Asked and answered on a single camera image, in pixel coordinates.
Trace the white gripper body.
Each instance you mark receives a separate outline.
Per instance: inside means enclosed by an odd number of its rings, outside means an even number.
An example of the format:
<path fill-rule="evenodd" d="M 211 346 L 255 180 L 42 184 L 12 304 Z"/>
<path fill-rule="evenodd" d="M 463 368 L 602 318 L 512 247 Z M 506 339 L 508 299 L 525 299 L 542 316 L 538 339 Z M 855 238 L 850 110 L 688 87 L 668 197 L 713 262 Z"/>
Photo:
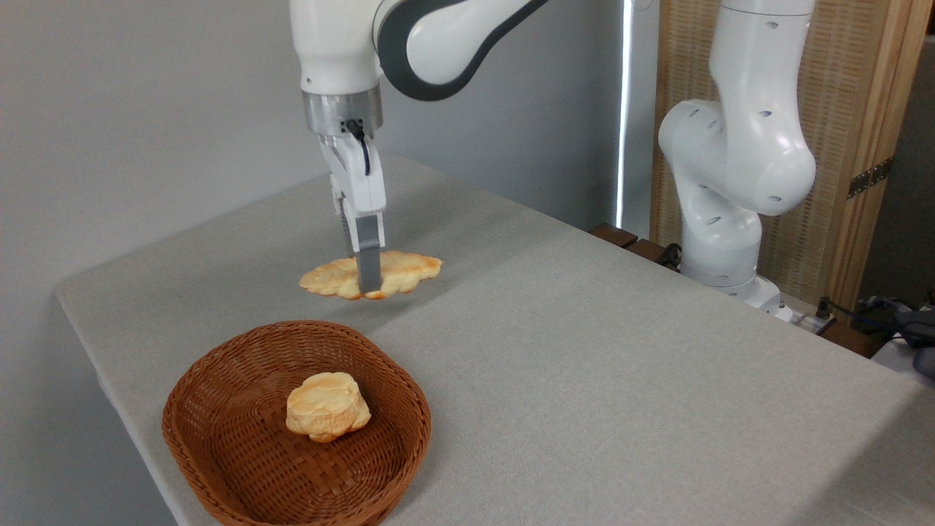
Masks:
<path fill-rule="evenodd" d="M 351 134 L 318 137 L 321 152 L 331 170 L 333 190 L 344 194 L 345 212 L 353 217 L 383 213 L 386 191 L 383 166 L 370 137 L 358 140 Z"/>

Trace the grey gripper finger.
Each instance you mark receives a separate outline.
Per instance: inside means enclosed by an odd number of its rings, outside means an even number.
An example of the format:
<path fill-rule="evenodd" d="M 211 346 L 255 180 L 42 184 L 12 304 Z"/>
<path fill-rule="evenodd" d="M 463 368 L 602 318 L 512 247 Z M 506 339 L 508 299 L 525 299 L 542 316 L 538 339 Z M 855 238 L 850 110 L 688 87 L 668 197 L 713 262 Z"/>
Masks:
<path fill-rule="evenodd" d="M 350 213 L 344 213 L 343 219 L 347 226 L 351 252 L 357 263 L 360 291 L 378 291 L 383 285 L 381 275 L 381 250 L 385 247 L 383 214 L 351 218 Z"/>
<path fill-rule="evenodd" d="M 340 190 L 332 191 L 332 200 L 336 209 L 336 213 L 340 216 L 342 224 L 343 237 L 346 244 L 346 250 L 348 254 L 355 254 L 353 236 L 351 236 L 350 223 L 348 222 L 347 215 L 344 207 L 344 194 Z"/>

